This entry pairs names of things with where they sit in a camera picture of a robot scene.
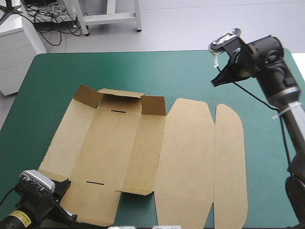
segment green tabletop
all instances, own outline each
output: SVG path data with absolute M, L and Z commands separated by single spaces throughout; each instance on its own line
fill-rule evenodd
M 285 60 L 302 90 L 305 83 L 289 51 Z M 220 58 L 221 67 L 227 56 Z M 244 125 L 248 187 L 245 227 L 287 227 L 297 223 L 285 194 L 287 161 L 278 119 L 263 104 L 233 84 L 214 88 L 217 75 L 208 51 L 57 53 L 35 57 L 0 131 L 0 197 L 20 172 L 37 169 L 78 86 L 112 88 L 163 95 L 167 112 L 177 98 L 205 101 L 215 118 L 216 106 L 233 108 Z M 241 82 L 260 98 L 255 79 Z M 12 194 L 0 207 L 0 218 L 14 209 Z M 122 194 L 115 225 L 157 224 L 153 194 Z M 206 227 L 213 227 L 213 210 Z

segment white drawer cabinet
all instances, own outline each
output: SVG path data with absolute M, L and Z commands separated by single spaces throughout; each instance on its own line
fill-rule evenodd
M 12 3 L 20 5 L 20 0 Z M 0 5 L 5 5 L 5 0 L 0 0 Z M 46 50 L 25 18 L 12 15 L 0 25 L 0 91 L 4 95 L 19 91 L 33 58 L 40 53 Z

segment yellow label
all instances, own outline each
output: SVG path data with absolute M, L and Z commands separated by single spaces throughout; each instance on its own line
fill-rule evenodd
M 32 223 L 31 219 L 23 211 L 16 210 L 9 215 L 18 218 L 26 228 Z

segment wires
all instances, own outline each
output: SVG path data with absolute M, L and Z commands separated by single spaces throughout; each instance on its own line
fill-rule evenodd
M 220 74 L 222 74 L 223 77 L 227 78 L 223 72 L 220 70 L 220 68 L 217 66 L 217 70 L 219 71 Z M 251 92 L 249 92 L 248 90 L 244 89 L 241 85 L 239 85 L 236 82 L 232 82 L 233 84 L 235 84 L 237 87 L 239 87 L 240 89 L 242 89 L 244 92 L 248 93 L 249 95 L 251 95 L 254 99 L 256 99 L 257 101 L 260 101 L 262 104 L 264 104 L 265 106 L 267 106 L 269 109 L 277 111 L 278 113 L 280 113 L 279 109 L 270 106 L 268 103 L 266 103 L 265 101 L 261 100 L 260 98 L 258 98 L 257 96 L 255 96 L 254 94 L 252 94 Z M 290 153 L 289 153 L 289 149 L 288 149 L 288 145 L 287 145 L 287 139 L 286 139 L 286 134 L 285 134 L 285 128 L 284 128 L 284 122 L 283 122 L 283 118 L 282 116 L 279 115 L 279 119 L 280 119 L 280 124 L 281 124 L 281 130 L 282 130 L 282 136 L 283 136 L 283 143 L 284 143 L 284 147 L 285 147 L 285 151 L 286 151 L 286 157 L 287 157 L 287 162 L 288 162 L 288 171 L 290 173 L 290 177 L 292 178 L 294 175 L 290 169 L 290 165 L 291 165 L 291 159 L 290 159 Z
M 34 20 L 34 22 L 31 21 L 31 19 L 29 19 L 28 17 L 24 16 L 21 13 L 17 13 L 17 12 L 12 12 L 14 14 L 18 14 L 22 17 L 24 17 L 26 20 L 28 20 L 31 24 L 33 24 L 33 26 L 35 27 L 35 29 L 40 33 L 40 35 L 42 36 L 42 38 L 50 45 L 52 46 L 59 46 L 62 42 L 62 34 L 73 34 L 74 36 L 80 36 L 81 35 L 81 27 L 78 26 L 76 30 L 72 31 L 68 25 L 67 22 L 64 21 L 67 17 L 70 17 L 73 23 L 73 18 L 70 16 L 70 14 L 68 13 L 67 9 L 64 9 L 63 7 L 60 6 L 55 6 L 53 4 L 49 4 L 47 5 L 45 1 L 43 1 L 45 3 L 45 5 L 47 6 L 47 10 L 42 10 L 40 9 L 40 7 L 34 8 L 31 5 L 27 5 L 24 3 L 23 0 L 21 0 L 21 2 L 27 7 L 26 11 L 28 13 L 28 15 L 30 16 L 30 18 Z M 51 22 L 47 21 L 45 19 L 45 17 L 47 18 L 51 18 Z M 50 26 L 47 29 L 43 29 L 40 25 L 35 24 L 36 22 L 49 22 Z M 63 22 L 65 24 L 65 26 L 67 27 L 67 29 L 69 30 L 69 32 L 65 32 L 62 31 L 61 28 L 54 28 L 54 25 L 56 24 L 60 24 L 61 22 Z M 59 33 L 60 36 L 60 41 L 57 44 L 51 43 L 45 36 L 44 33 L 50 32 L 50 31 L 56 31 Z
M 3 199 L 1 200 L 1 202 L 0 202 L 0 206 L 2 205 L 2 203 L 4 202 L 4 200 L 6 199 L 6 197 L 8 197 L 9 196 L 9 194 L 12 192 L 12 191 L 14 191 L 15 190 L 15 187 L 14 188 L 12 188 L 10 191 L 8 191 L 8 193 L 3 197 Z

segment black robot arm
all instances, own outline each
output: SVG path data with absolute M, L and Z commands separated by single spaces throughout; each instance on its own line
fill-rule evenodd
M 256 78 L 268 103 L 278 109 L 292 139 L 296 156 L 290 162 L 291 176 L 286 193 L 300 222 L 305 224 L 305 111 L 299 103 L 301 90 L 284 61 L 284 50 L 276 37 L 267 36 L 246 44 L 240 29 L 232 29 L 208 48 L 217 57 L 226 52 L 230 59 L 211 82 L 216 87 L 226 83 Z

